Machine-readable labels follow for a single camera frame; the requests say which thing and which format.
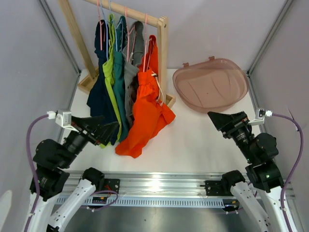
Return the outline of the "lime green shorts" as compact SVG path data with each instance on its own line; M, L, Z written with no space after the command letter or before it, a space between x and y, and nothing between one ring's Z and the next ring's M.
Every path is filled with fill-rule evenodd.
M115 84L115 77L114 77L114 45L115 45L115 24L114 24L114 14L109 14L109 20L108 20L108 36L109 36L109 59L103 63L103 73L105 77L105 85L108 92L109 99L112 103L112 112L113 116L116 117L116 122L119 123L119 126L117 127L116 131L114 132L111 141L108 143L108 145L114 145L116 142L119 141L120 135L122 132L122 122L120 117L119 108L117 105L116 97L113 91L113 86Z

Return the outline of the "navy blue shorts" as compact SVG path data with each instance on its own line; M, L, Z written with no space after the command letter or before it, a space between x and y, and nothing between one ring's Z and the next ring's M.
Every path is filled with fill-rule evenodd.
M105 119L102 121L102 124L116 122L116 117L113 116L112 112L112 103L109 99L108 92L105 85L105 77L103 73L102 65L107 61L106 52L100 51L99 48L99 23L96 26L95 32L95 54L98 58L98 78L90 90L87 105L90 108L90 115L94 116L104 116Z

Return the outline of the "teal shorts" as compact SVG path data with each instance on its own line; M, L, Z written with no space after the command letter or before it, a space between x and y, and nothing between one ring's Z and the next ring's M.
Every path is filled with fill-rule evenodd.
M125 110L125 80L124 80L124 58L123 48L126 46L126 19L124 16L120 16L117 26L115 27L115 45L114 45L114 64L113 71L115 77L115 83L113 86L113 92L116 97L117 106L121 118L121 135L119 142L122 142L128 135L129 127L126 118Z

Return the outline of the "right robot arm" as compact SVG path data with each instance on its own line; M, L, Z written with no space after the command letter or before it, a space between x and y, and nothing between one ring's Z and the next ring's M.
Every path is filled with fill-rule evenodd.
M236 197L258 232L295 232L297 230L286 203L284 181L274 162L278 155L277 140L268 133L255 136L252 127L264 124L272 111L258 108L254 120L244 111L235 114L208 112L215 128L224 138L232 139L247 160L247 177L262 200L252 194L244 176L238 170L222 175L220 188L226 195Z

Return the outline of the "grey shorts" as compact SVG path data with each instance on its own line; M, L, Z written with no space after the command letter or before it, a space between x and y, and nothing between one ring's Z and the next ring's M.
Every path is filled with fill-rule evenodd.
M136 80L137 73L139 72L139 66L142 63L144 56L144 37L143 37L143 24L140 21L136 21L132 24L131 28L135 26L136 29L136 41L134 47L133 61L132 63L127 62L127 45L124 47L122 54L124 58L124 80L125 80L125 110L128 125L131 128L133 126L133 105L134 100L132 96L136 94L134 85L138 83Z

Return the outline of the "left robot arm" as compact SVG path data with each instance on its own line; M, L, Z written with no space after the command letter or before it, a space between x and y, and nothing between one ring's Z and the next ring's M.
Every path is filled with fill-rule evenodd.
M35 155L31 155L29 142L32 128L45 118L54 120L70 133L63 144L52 139L41 141L35 149ZM32 171L32 181L29 188L28 218L24 231L63 232L89 197L104 194L104 206L109 207L110 203L107 199L111 196L119 196L120 181L112 179L110 184L103 172L90 167L83 172L73 193L55 213L52 212L70 176L65 170L88 143L94 146L107 145L119 125L116 121L106 123L104 120L103 116L80 118L73 116L71 111L48 111L30 124L26 135L26 151Z

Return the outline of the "orange shorts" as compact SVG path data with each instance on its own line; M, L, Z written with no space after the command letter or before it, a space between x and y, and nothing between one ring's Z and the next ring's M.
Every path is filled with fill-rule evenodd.
M161 101L158 84L158 47L156 37L149 36L148 51L144 54L137 74L139 87L133 105L134 122L128 136L116 148L120 156L137 158L149 140L175 119L173 111Z

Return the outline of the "pink wire hanger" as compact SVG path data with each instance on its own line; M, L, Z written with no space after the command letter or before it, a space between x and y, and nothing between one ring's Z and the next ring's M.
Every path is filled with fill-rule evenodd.
M142 66L142 71L146 72L149 69L149 63L150 63L150 54L149 54L149 45L151 42L151 39L148 37L147 33L147 19L148 19L148 14L145 14L145 22L144 22L144 29L145 29L145 40L144 40L144 57L143 57L143 66Z
M104 43L103 43L104 20L103 20L102 12L99 7L99 0L97 1L97 9L98 9L98 23L99 23L99 48L100 48L100 51L105 51Z
M127 31L127 54L126 59L127 62L132 63L133 61L133 54L134 54L134 47L136 41L136 29L133 26L131 29L128 27L128 20L127 20L127 7L125 7L125 20L126 20L126 31ZM133 39L130 38L130 35L134 32Z

